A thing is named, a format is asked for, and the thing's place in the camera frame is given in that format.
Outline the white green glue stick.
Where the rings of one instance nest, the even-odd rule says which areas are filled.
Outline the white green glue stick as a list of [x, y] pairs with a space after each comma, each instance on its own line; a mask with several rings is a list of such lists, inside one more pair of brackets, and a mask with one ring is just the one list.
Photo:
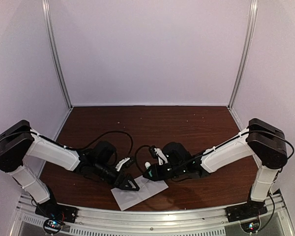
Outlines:
[[146, 170], [145, 170], [143, 176], [150, 176], [150, 177], [152, 177], [152, 169], [151, 169], [151, 164], [149, 162], [146, 162], [145, 163], [145, 168], [146, 168]]

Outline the grey envelope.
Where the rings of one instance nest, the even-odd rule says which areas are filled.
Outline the grey envelope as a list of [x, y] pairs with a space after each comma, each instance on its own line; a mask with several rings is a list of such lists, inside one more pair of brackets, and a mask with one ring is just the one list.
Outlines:
[[111, 193], [121, 211], [129, 209], [168, 188], [165, 181], [152, 181], [142, 176], [135, 179], [139, 186], [139, 191], [111, 189]]

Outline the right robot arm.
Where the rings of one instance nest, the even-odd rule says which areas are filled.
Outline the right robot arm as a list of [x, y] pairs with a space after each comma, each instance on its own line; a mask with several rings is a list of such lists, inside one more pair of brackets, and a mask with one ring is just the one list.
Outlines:
[[288, 162], [286, 146], [287, 141], [282, 130], [253, 118], [233, 138], [195, 155], [177, 142], [168, 143], [163, 148], [151, 146], [149, 151], [158, 162], [146, 162], [143, 177], [152, 181], [167, 180], [180, 175], [202, 178], [240, 159], [256, 156], [260, 159], [261, 166], [252, 184], [248, 201], [242, 206], [242, 213], [252, 217], [263, 207], [279, 171]]

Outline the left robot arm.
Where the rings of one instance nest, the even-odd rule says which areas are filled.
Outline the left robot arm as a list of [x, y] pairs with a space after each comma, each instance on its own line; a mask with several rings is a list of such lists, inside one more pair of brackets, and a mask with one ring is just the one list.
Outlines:
[[21, 120], [0, 134], [0, 170], [29, 193], [35, 204], [50, 218], [61, 213], [52, 190], [26, 164], [25, 158], [33, 157], [60, 166], [86, 178], [100, 177], [120, 190], [139, 191], [139, 186], [124, 169], [133, 163], [130, 156], [120, 161], [115, 146], [96, 138], [82, 148], [62, 145], [32, 129], [27, 120]]

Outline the front aluminium rail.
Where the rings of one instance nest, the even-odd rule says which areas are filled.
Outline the front aluminium rail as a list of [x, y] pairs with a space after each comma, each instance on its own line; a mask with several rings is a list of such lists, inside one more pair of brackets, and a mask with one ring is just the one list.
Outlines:
[[[56, 236], [295, 236], [282, 195], [273, 197], [275, 212], [263, 230], [246, 233], [250, 218], [230, 222], [226, 207], [174, 211], [114, 211], [76, 207], [75, 223], [65, 223]], [[35, 214], [31, 198], [22, 194], [9, 236], [48, 236], [45, 218]]]

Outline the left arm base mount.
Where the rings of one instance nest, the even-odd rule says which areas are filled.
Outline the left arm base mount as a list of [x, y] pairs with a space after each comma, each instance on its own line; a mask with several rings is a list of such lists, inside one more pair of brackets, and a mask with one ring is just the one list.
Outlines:
[[78, 209], [72, 206], [51, 205], [36, 206], [35, 213], [46, 217], [43, 222], [43, 230], [47, 235], [59, 233], [66, 223], [75, 223]]

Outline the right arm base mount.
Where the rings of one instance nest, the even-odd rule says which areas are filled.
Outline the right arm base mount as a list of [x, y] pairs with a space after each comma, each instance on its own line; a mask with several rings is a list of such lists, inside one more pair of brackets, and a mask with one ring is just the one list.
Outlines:
[[247, 203], [226, 208], [228, 222], [239, 221], [241, 229], [247, 234], [256, 233], [261, 228], [260, 216], [266, 213], [266, 206], [252, 207]]

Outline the right aluminium frame post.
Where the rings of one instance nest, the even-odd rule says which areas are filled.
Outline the right aluminium frame post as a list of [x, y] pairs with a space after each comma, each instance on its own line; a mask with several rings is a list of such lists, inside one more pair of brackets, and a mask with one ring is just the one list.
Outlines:
[[250, 51], [250, 47], [251, 47], [253, 36], [254, 36], [257, 15], [258, 15], [258, 1], [251, 0], [249, 14], [248, 14], [247, 27], [246, 27], [246, 34], [245, 34], [243, 49], [242, 49], [241, 58], [240, 58], [240, 62], [239, 62], [239, 67], [238, 67], [238, 71], [236, 74], [236, 80], [235, 80], [235, 84], [234, 84], [233, 91], [231, 94], [231, 98], [228, 103], [229, 110], [231, 110], [233, 108], [237, 94], [239, 92], [240, 84], [241, 84], [244, 70], [245, 70], [245, 67], [246, 67], [246, 64], [248, 61], [249, 51]]

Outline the aluminium frame post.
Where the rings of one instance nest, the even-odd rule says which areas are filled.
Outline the aluminium frame post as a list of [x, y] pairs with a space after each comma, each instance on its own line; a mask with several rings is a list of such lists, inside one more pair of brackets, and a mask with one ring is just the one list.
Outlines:
[[250, 47], [251, 47], [253, 36], [254, 36], [257, 15], [258, 15], [258, 1], [251, 0], [249, 14], [248, 14], [247, 27], [246, 27], [246, 34], [245, 34], [243, 49], [242, 49], [241, 58], [240, 58], [240, 62], [239, 62], [239, 67], [238, 67], [238, 71], [236, 74], [236, 80], [235, 80], [235, 84], [234, 84], [233, 91], [231, 94], [231, 98], [228, 103], [229, 110], [231, 110], [233, 108], [237, 94], [239, 92], [240, 84], [241, 84], [244, 70], [245, 70], [245, 67], [246, 67], [246, 64], [248, 61], [249, 51], [250, 51]]
[[50, 50], [51, 50], [51, 55], [56, 71], [56, 76], [59, 82], [60, 90], [63, 95], [65, 104], [67, 109], [71, 110], [73, 108], [69, 93], [67, 90], [67, 86], [64, 80], [60, 60], [59, 60], [59, 54], [57, 50], [57, 45], [56, 45], [56, 40], [55, 40], [55, 35], [54, 35], [54, 29], [53, 29], [53, 23], [52, 23], [52, 17], [51, 17], [51, 12], [50, 12], [50, 3], [48, 0], [42, 0], [42, 10], [43, 10], [43, 16], [44, 16], [44, 21], [46, 25], [46, 31], [47, 31], [47, 36], [49, 39], [49, 45], [50, 45]]

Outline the left aluminium frame post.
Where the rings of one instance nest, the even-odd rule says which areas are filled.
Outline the left aluminium frame post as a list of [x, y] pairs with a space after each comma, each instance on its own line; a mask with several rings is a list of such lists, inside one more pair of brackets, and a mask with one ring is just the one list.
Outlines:
[[46, 31], [47, 31], [47, 36], [49, 39], [49, 45], [50, 45], [50, 50], [51, 50], [51, 55], [56, 71], [56, 76], [59, 82], [60, 90], [63, 95], [65, 104], [67, 109], [71, 110], [73, 108], [69, 93], [67, 90], [67, 86], [64, 80], [60, 60], [59, 60], [59, 54], [57, 50], [57, 45], [56, 45], [56, 40], [55, 40], [55, 35], [54, 35], [54, 29], [53, 29], [53, 23], [52, 23], [52, 17], [51, 17], [51, 12], [50, 12], [50, 3], [48, 0], [42, 0], [42, 10], [43, 10], [43, 16], [44, 16], [44, 21], [46, 25]]

